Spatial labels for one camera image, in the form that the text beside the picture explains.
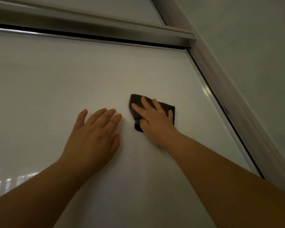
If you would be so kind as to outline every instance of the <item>folded cloth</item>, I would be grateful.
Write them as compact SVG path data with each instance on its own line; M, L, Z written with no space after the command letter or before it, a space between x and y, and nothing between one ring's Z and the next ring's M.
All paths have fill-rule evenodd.
M134 128L139 131L139 132L143 132L143 130L141 129L140 125L139 125L139 121L142 119L142 116L139 115L139 113L137 113L135 110L133 110L131 104L132 103L135 103L136 105L138 105L139 107L141 108L144 108L144 106L142 105L141 103L141 98L142 98L142 95L137 95L137 94L131 94L131 97L130 97L130 102L129 102L129 109L130 109L130 112L135 120L135 123L134 123ZM147 102L153 107L155 108L153 102L152 102L152 99L150 98L147 98L145 97ZM166 103L162 103L162 102L159 102L159 104L161 105L161 107L163 108L163 110L166 112L166 115L168 116L168 111L169 110L172 110L173 112L173 125L174 125L174 116L175 116L175 107L174 106L171 106L171 105L168 105Z

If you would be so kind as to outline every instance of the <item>black strip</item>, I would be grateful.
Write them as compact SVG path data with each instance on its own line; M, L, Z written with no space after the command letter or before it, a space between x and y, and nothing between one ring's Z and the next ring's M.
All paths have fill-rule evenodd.
M165 25L168 26L167 22L166 22L165 19L163 18L163 15L162 15L161 12L160 12L160 9L159 9L158 6L156 5L155 0L151 0L151 1L152 1L152 3L154 4L155 8L157 9L157 12L158 12L159 15L161 16L161 18L162 18L163 22L165 23Z
M128 40L128 39L121 39L121 38L111 38L111 37L103 37L103 36L96 36L96 35L89 35L89 34L31 28L31 27L17 26L17 25L0 24L0 28L22 30L22 31L35 32L35 33L54 34L54 35L67 36L67 37L88 38L88 39L96 39L96 40L102 40L102 41L156 46L156 47L171 48L171 49L182 49L182 50L186 49L186 47L179 46L179 45L166 45L166 44L159 44L159 43L153 43L153 42L142 42L142 41L135 41L135 40Z
M209 89L210 89L212 95L215 97L217 103L219 104L219 106L221 107L222 111L224 112L224 115L226 116L226 118L227 118L229 124L230 124L231 127L233 128L233 130L234 130L234 132L236 133L237 137L239 138L240 142L242 143L244 149L246 150L248 156L250 157L250 159L251 159L252 163L254 164L256 170L258 171L259 175L261 176L261 178L265 179L265 177L264 177L264 175L262 174L261 170L259 169L259 167L258 167L257 164L255 163L255 161L254 161L254 159L252 158L251 154L249 153L247 147L245 146L243 140L241 139L241 137L239 136L238 132L236 131L236 128L234 128L232 122L230 121L230 118L229 118L229 116L228 116L228 114L227 114L227 110L225 109L225 107L223 107L223 106L221 105L220 101L217 99L217 97L216 97L216 95L214 94L212 88L210 87L209 83L207 82L205 76L204 76L203 73L201 72L201 69L198 67L196 61L194 60L193 56L191 55L189 49L186 49L186 50L187 50L187 52L189 53L190 57L192 58L194 64L195 64L196 67L198 68L198 71L201 73L201 75L202 75L203 79L205 80L206 84L208 85L208 87L209 87Z

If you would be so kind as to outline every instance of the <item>person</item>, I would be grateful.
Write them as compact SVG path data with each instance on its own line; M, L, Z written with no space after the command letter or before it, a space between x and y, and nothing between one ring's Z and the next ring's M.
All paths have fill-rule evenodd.
M144 134L179 165L217 227L285 227L285 192L181 134L153 99L132 107L143 119ZM76 120L61 157L54 164L0 197L0 228L53 227L79 188L113 157L115 130L122 118L115 109L87 110Z

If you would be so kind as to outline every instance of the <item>forearm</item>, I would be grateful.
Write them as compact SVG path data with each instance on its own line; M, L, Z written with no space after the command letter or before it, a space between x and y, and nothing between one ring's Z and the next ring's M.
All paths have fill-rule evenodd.
M285 192L179 134L168 152L218 227L285 226Z
M0 197L0 227L53 227L84 182L57 161Z

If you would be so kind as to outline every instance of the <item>finger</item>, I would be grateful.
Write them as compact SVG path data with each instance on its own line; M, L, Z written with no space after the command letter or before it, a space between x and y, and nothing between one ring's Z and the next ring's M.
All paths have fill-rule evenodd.
M168 119L170 119L171 122L173 122L173 112L172 112L172 110L168 111Z
M95 121L104 113L107 111L107 108L100 109L96 111L86 122L87 125L92 125L95 123Z
M163 110L163 108L161 107L161 105L158 103L158 101L156 99L152 100L155 108L157 109L157 111L161 114L161 115L166 115L166 112Z
M110 118L115 114L115 112L116 109L107 110L95 121L94 126L104 128L106 124L110 121Z
M113 136L111 141L111 147L109 152L112 155L112 157L118 150L119 145L120 145L120 134L117 133Z
M121 114L117 114L115 115L109 122L108 124L104 127L104 129L106 130L106 133L111 137L118 124L120 123L120 120L122 119L122 115Z
M73 128L73 131L74 130L78 130L80 129L81 127L84 126L84 120L85 120L85 117L87 116L87 109L84 109L83 111L81 111L79 114L78 114L78 117L77 117L77 120L74 124L74 128Z
M145 131L149 126L148 122L145 119L141 119L139 121L139 125L143 131Z
M148 117L147 110L139 107L135 103L132 103L131 106L132 106L133 110L135 110L137 113L139 113L140 116L142 116L144 119L148 120L147 119L147 117Z
M142 98L141 98L140 101L142 102L142 105L144 106L145 109L149 109L150 107L152 107L152 106L147 102L147 99L146 99L144 96L142 96Z

